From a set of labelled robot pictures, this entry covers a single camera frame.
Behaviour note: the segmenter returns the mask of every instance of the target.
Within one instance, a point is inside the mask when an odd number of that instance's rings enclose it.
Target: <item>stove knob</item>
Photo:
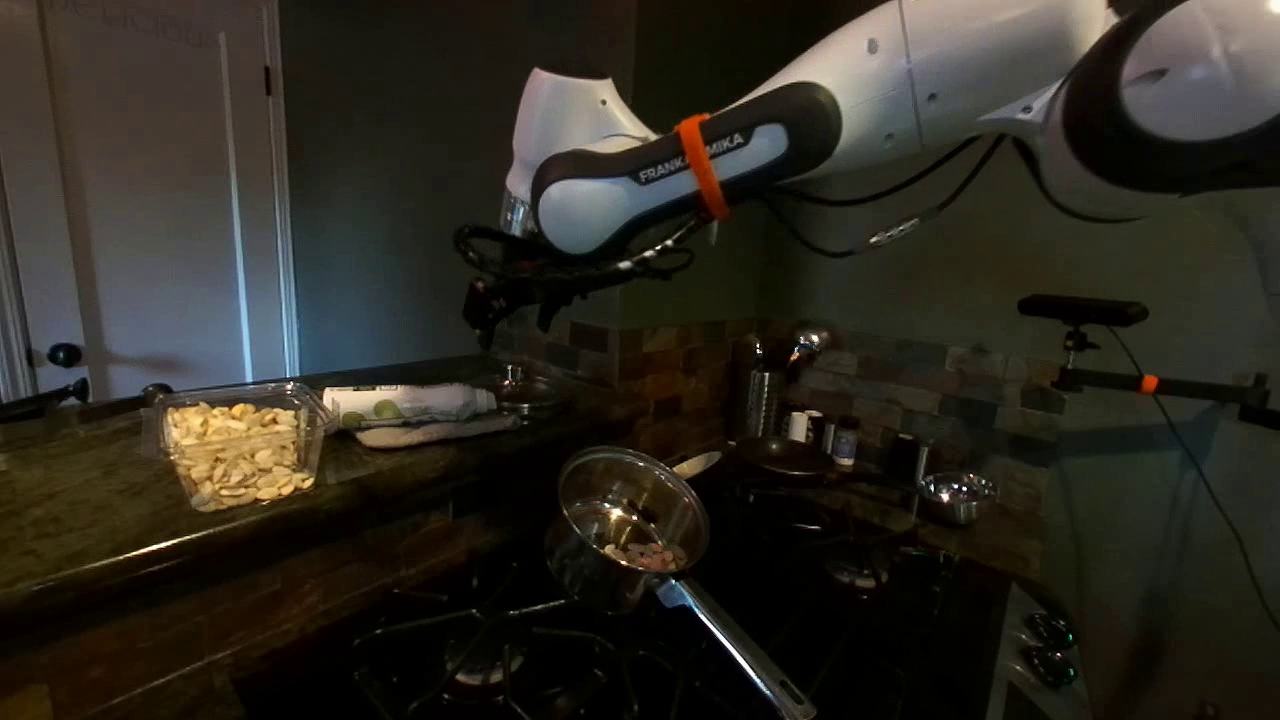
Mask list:
[[[1024,625],[1039,646],[1064,652],[1078,644],[1075,625],[1059,611],[1037,611]]]
[[[1073,688],[1078,679],[1078,666],[1066,652],[1050,646],[1024,646],[1024,666],[1050,691]]]

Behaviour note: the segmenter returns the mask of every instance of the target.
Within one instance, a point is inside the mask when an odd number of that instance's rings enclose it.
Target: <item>granite countertop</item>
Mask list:
[[[486,363],[436,360],[308,384],[478,384]],[[315,486],[250,509],[197,513],[155,440],[155,412],[79,406],[0,428],[0,625],[86,603],[103,588],[173,567],[308,543],[361,521],[453,503],[478,477],[521,473],[529,453],[601,436],[601,412],[545,412],[495,436],[375,453],[326,436]]]
[[[789,448],[791,454],[761,454],[750,448],[739,453],[739,468],[746,477],[762,477],[761,486],[781,496],[813,501],[834,515],[859,521],[889,535],[913,535],[931,543],[946,556],[1021,576],[1045,581],[1045,528],[1039,528],[1039,486],[1021,477],[989,477],[995,496],[980,509],[974,525],[955,528],[931,521],[929,513],[913,509],[905,482],[889,482],[876,463],[859,463],[854,473],[841,473],[823,454],[808,448]]]

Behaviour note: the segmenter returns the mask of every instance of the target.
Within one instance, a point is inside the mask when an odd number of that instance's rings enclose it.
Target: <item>pan handle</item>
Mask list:
[[[684,479],[700,479],[708,468],[721,463],[724,453],[695,453],[695,454],[684,454],[679,463],[672,463],[674,477]]]
[[[727,656],[750,676],[750,685],[770,700],[782,720],[813,720],[815,707],[789,679],[782,666],[691,581],[666,576],[654,583],[654,599],[665,608],[687,608]]]

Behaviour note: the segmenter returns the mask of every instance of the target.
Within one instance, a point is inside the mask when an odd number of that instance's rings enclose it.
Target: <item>frying pan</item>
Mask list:
[[[708,513],[679,473],[634,448],[594,444],[560,468],[554,491],[560,521],[548,532],[548,567],[566,599],[618,616],[651,588],[665,608],[687,608],[781,716],[815,716],[770,656],[700,583],[679,576],[708,546]]]

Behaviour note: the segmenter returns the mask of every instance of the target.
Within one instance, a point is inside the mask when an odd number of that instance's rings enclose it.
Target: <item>food in container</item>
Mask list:
[[[247,384],[164,397],[164,453],[200,513],[308,491],[323,406],[303,384]]]

